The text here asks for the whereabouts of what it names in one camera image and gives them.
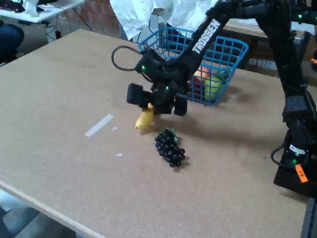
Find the white desk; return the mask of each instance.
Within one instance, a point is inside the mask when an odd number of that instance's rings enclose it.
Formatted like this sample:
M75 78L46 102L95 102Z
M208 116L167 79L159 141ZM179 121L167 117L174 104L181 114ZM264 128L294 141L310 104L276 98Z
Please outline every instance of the white desk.
M6 16L10 18L15 18L18 20L40 23L44 20L52 18L59 15L65 10L69 10L74 7L78 7L84 3L84 0L58 0L57 2L49 3L47 5L40 5L44 11L39 12L38 17L31 17L25 12L15 13L14 11L0 10L0 16Z

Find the green apple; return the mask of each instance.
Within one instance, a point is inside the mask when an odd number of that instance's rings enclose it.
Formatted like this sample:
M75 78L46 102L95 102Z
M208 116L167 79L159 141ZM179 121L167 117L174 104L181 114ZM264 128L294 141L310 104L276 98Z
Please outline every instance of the green apple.
M221 84L221 79L214 76L211 77L211 80L206 79L204 85L206 101L209 101L210 99L216 99L218 90L223 87Z

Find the white tape strip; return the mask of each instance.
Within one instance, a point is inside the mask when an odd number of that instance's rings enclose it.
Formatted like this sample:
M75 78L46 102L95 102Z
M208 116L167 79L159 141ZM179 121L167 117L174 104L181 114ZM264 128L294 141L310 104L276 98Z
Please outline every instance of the white tape strip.
M96 125L91 127L86 133L85 136L92 136L94 135L97 131L99 131L104 125L106 125L111 119L113 118L113 115L108 114L105 116L100 122L98 122Z

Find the wall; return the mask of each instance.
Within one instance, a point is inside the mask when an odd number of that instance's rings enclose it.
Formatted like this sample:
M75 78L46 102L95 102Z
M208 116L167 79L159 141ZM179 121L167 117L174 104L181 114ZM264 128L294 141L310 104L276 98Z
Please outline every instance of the wall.
M119 21L111 8L109 0L86 0L83 6L75 10L93 31L115 37L120 36ZM67 12L72 28L89 29L73 10ZM67 34L69 27L67 26L68 19L65 13L60 20L60 24L64 34Z

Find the green led light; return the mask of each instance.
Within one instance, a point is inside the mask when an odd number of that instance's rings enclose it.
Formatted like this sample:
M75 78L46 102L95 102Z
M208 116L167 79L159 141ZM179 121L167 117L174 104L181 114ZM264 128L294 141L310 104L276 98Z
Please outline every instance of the green led light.
M145 72L147 71L147 68L145 68L145 66L142 65L142 66L141 66L141 70L142 70L143 73L145 73Z

